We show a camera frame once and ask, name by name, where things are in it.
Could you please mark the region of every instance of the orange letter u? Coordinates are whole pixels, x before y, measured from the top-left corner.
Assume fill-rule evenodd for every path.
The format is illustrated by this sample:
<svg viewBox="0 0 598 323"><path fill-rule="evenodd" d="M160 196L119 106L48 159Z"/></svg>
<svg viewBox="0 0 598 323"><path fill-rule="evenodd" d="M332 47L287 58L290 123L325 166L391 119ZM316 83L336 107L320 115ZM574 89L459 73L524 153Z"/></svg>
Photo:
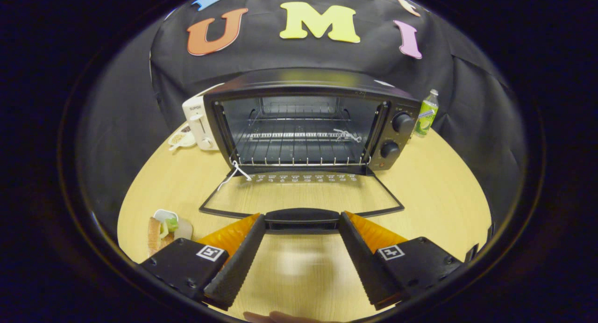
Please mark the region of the orange letter u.
<svg viewBox="0 0 598 323"><path fill-rule="evenodd" d="M222 37L211 42L208 42L206 39L207 27L210 23L214 22L214 18L209 18L191 25L187 29L187 32L189 33L189 40L187 42L188 52L193 55L206 55L216 52L217 50L222 50L226 46L232 44L239 35L241 16L245 12L248 12L247 8L238 8L237 10L232 10L223 14L222 18L226 19L224 34L222 34Z"/></svg>

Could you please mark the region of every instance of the oven handle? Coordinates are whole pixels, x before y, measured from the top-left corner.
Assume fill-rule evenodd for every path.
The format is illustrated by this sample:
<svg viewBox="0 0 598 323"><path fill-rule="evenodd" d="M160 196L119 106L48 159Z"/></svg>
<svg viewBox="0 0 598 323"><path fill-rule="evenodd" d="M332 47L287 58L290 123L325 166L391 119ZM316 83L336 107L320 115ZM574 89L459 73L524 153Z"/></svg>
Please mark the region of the oven handle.
<svg viewBox="0 0 598 323"><path fill-rule="evenodd" d="M269 234L338 233L340 214L321 208L286 208L265 214Z"/></svg>

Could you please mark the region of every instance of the hand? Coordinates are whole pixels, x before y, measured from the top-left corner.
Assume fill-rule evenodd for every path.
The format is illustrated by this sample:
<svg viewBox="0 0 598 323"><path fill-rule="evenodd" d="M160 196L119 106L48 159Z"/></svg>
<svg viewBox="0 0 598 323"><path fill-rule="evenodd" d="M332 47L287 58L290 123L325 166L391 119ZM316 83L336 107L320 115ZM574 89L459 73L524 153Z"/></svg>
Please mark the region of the hand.
<svg viewBox="0 0 598 323"><path fill-rule="evenodd" d="M273 311L269 316L262 316L252 312L244 312L245 320L250 323L341 323L341 322L323 322L317 319L307 317L296 317L282 312Z"/></svg>

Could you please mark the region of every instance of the white sticker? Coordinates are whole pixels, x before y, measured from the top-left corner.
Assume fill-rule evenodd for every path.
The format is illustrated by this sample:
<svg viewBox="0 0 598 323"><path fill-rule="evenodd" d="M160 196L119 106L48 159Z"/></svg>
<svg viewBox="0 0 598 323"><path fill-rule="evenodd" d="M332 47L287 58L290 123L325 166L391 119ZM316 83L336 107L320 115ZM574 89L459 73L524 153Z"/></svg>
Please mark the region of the white sticker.
<svg viewBox="0 0 598 323"><path fill-rule="evenodd" d="M380 252L380 254L382 254L382 257L386 261L399 258L405 255L405 253L403 253L403 251L397 245L380 248L378 251Z"/></svg>
<svg viewBox="0 0 598 323"><path fill-rule="evenodd" d="M376 81L377 83L379 83L381 85L384 85L384 86L394 87L393 85L391 85L391 84L389 84L387 82L384 82L384 81L380 81L380 80L374 80L374 81Z"/></svg>
<svg viewBox="0 0 598 323"><path fill-rule="evenodd" d="M210 261L216 261L223 252L224 249L216 248L207 244L199 252L197 252L196 255Z"/></svg>

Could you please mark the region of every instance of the black knob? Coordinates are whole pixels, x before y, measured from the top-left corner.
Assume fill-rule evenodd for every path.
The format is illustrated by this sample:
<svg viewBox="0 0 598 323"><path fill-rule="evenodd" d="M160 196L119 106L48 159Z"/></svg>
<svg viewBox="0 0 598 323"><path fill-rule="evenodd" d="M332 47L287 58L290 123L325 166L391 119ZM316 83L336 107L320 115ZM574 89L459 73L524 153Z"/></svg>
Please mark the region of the black knob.
<svg viewBox="0 0 598 323"><path fill-rule="evenodd" d="M415 121L407 113L396 114L392 118L392 128L400 134L410 134L415 127Z"/></svg>
<svg viewBox="0 0 598 323"><path fill-rule="evenodd" d="M389 161L395 161L399 157L400 152L401 149L399 149L398 144L392 141L384 143L382 148L380 148L380 155Z"/></svg>

